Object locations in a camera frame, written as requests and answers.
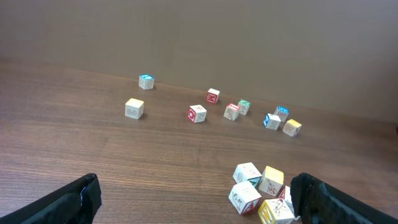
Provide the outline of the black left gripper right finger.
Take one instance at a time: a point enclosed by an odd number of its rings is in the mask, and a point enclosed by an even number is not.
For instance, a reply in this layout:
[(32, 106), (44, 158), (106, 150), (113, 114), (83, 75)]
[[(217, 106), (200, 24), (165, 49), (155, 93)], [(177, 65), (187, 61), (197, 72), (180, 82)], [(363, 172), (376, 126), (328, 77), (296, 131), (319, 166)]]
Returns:
[(303, 224), (397, 224), (397, 219), (320, 179), (301, 173), (290, 182), (294, 215)]

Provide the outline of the green N block number 8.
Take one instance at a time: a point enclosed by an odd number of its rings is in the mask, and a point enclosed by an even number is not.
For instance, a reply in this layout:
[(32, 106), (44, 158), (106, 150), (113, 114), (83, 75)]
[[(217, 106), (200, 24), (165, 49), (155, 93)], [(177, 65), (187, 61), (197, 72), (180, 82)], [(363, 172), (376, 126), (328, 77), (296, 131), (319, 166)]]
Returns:
[(257, 187), (262, 174), (254, 166), (252, 162), (238, 164), (233, 174), (233, 179), (236, 183), (249, 181), (254, 187)]

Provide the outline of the green V block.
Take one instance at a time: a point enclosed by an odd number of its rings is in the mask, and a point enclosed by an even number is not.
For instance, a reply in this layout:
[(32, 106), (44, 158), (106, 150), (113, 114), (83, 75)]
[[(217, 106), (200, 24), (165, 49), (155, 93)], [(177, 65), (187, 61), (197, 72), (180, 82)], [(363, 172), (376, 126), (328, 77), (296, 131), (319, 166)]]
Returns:
[(294, 208), (290, 195), (290, 187), (285, 185), (282, 187), (282, 190), (278, 196), (275, 212), (279, 216), (279, 219), (281, 219), (281, 215), (285, 214), (288, 210), (290, 210), (291, 214), (294, 216), (294, 219), (292, 220), (298, 221), (300, 219), (300, 216), (296, 216), (294, 214)]

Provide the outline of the red I block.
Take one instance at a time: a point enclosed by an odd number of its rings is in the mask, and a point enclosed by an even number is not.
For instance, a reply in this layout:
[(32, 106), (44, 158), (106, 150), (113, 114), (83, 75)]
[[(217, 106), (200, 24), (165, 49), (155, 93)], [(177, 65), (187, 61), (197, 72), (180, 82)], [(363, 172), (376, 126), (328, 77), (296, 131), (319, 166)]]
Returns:
[(238, 105), (230, 103), (227, 105), (227, 107), (225, 109), (224, 117), (231, 121), (235, 121), (237, 119), (237, 117), (239, 116), (240, 109), (241, 108)]

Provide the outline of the yellow W block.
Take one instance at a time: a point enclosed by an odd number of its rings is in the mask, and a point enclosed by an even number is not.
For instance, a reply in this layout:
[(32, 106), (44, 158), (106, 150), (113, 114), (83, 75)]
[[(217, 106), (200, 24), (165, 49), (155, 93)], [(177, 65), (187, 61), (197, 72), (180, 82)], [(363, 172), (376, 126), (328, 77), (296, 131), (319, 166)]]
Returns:
[(290, 224), (295, 219), (289, 206), (281, 198), (263, 201), (258, 214), (263, 224)]

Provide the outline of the red A block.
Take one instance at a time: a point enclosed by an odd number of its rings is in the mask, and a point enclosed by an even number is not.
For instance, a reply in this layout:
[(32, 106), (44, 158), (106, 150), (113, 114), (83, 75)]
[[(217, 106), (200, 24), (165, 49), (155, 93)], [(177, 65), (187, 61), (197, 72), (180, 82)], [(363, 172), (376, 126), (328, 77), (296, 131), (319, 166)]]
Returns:
[(244, 215), (256, 208), (261, 199), (261, 195), (252, 183), (247, 180), (235, 184), (228, 198), (237, 212), (240, 215)]

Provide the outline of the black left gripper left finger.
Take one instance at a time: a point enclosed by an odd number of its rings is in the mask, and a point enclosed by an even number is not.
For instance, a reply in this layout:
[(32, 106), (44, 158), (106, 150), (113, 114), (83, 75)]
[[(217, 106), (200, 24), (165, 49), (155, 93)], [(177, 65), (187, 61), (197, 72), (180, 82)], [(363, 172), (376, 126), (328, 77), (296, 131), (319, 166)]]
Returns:
[(92, 223), (101, 205), (98, 177), (89, 173), (1, 217), (1, 224)]

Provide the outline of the red shell block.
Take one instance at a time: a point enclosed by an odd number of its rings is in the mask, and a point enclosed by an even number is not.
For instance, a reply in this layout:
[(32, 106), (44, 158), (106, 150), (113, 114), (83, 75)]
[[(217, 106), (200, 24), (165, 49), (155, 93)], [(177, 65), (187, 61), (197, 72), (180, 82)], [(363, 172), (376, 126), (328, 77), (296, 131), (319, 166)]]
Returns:
[(193, 123), (204, 122), (207, 110), (202, 105), (191, 105), (188, 110), (188, 118)]

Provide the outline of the yellow S block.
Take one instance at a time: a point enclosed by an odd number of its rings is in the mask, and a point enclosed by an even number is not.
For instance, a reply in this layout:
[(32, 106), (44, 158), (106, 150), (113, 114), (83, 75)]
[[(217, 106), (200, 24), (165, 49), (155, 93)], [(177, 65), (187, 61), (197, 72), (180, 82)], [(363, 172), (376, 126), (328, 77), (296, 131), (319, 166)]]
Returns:
[(266, 166), (259, 181), (258, 189), (276, 197), (284, 184), (284, 173), (273, 167)]

